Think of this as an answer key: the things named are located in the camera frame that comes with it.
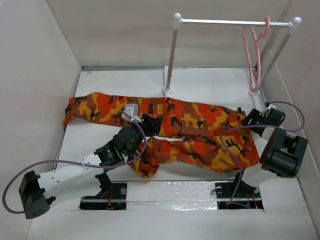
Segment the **orange camouflage trousers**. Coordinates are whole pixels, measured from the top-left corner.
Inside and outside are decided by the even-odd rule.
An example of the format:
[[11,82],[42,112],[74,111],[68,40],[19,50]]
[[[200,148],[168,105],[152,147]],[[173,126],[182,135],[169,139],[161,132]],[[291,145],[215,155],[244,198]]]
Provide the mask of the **orange camouflage trousers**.
[[139,177],[151,178],[161,164],[173,162],[232,172],[260,160],[250,131],[242,129],[245,113],[224,106],[93,92],[69,100],[64,123],[82,118],[94,124],[127,127],[120,112],[127,104],[138,104],[139,116],[162,118],[159,134],[147,140],[143,155],[130,165]]

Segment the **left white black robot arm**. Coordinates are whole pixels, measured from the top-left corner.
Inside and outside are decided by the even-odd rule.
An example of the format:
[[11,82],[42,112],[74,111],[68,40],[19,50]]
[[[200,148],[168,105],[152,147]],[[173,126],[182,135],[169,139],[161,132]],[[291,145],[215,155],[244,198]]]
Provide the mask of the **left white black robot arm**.
[[112,192],[108,171],[135,162],[146,149],[147,137],[161,130],[162,118],[144,113],[141,118],[122,114],[129,121],[112,140],[82,160],[65,161],[56,170],[24,174],[19,186],[23,213],[27,220],[35,219],[51,207],[81,197],[88,190],[92,198],[107,198]]

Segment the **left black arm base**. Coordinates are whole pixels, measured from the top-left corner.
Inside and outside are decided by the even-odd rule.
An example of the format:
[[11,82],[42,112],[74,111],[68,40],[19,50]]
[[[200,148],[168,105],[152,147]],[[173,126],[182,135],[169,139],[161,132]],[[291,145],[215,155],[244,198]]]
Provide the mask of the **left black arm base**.
[[127,209],[127,182],[112,182],[106,172],[95,176],[99,180],[100,191],[95,195],[83,196],[81,210],[120,211]]

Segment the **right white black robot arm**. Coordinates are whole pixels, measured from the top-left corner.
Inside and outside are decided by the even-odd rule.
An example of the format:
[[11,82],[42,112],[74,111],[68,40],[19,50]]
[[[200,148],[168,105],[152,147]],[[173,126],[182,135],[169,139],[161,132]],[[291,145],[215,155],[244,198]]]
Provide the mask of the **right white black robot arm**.
[[294,136],[287,130],[279,128],[286,118],[286,114],[273,107],[264,111],[252,109],[248,116],[241,121],[244,126],[254,126],[253,132],[260,137],[266,126],[274,126],[268,142],[260,156],[257,165],[242,171],[237,180],[231,184],[231,191],[237,197],[243,197],[255,191],[259,185],[269,179],[293,178],[299,172],[308,140],[301,136]]

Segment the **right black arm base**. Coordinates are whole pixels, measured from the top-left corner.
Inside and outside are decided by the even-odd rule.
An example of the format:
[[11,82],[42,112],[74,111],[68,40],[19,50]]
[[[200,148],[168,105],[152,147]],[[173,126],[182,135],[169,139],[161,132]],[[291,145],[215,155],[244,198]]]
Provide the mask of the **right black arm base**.
[[232,180],[215,181],[210,194],[216,197],[219,210],[264,208],[260,190],[240,180],[240,173]]

